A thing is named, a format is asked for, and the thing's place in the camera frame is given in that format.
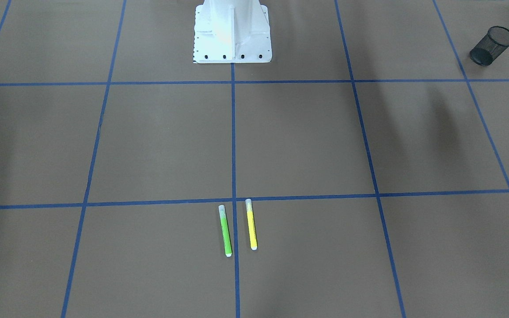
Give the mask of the green highlighter pen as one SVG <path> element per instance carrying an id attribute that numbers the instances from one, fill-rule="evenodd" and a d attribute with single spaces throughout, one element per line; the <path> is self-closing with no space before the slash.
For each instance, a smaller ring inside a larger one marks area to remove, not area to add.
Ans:
<path id="1" fill-rule="evenodd" d="M 224 253 L 226 257 L 232 257 L 232 240 L 230 237 L 228 218 L 226 214 L 226 208 L 224 205 L 218 206 L 218 213 L 220 219 L 222 240 L 224 243 Z"/>

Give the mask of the yellow highlighter pen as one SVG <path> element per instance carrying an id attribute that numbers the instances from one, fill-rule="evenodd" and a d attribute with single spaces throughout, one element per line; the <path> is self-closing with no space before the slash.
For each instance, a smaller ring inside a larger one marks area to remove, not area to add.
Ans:
<path id="1" fill-rule="evenodd" d="M 258 243 L 252 199 L 246 199 L 245 203 L 246 203 L 247 229 L 249 234 L 249 246 L 252 251 L 257 251 Z"/>

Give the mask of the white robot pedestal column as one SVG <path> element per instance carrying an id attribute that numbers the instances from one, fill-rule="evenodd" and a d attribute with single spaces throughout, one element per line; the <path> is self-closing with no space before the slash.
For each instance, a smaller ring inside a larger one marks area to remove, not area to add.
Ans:
<path id="1" fill-rule="evenodd" d="M 258 0 L 205 0 L 194 16 L 194 63 L 269 63 L 267 6 Z"/>

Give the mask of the far black mesh pen cup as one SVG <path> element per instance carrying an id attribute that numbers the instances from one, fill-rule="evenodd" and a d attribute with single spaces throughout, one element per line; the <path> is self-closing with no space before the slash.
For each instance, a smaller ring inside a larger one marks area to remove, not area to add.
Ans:
<path id="1" fill-rule="evenodd" d="M 469 58 L 479 66 L 491 65 L 509 48 L 509 29 L 491 26 L 485 36 L 469 52 Z"/>

